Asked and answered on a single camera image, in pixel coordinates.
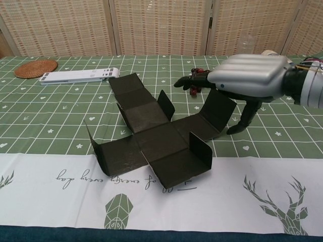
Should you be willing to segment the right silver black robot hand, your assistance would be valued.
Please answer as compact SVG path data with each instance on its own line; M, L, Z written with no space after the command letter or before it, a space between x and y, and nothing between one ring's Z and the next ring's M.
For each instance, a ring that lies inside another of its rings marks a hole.
M232 135L250 125L264 102L284 95L284 75L294 68L294 63L282 55L236 54L211 71L181 77L174 86L183 90L191 86L217 89L231 99L244 100L239 122L227 130Z

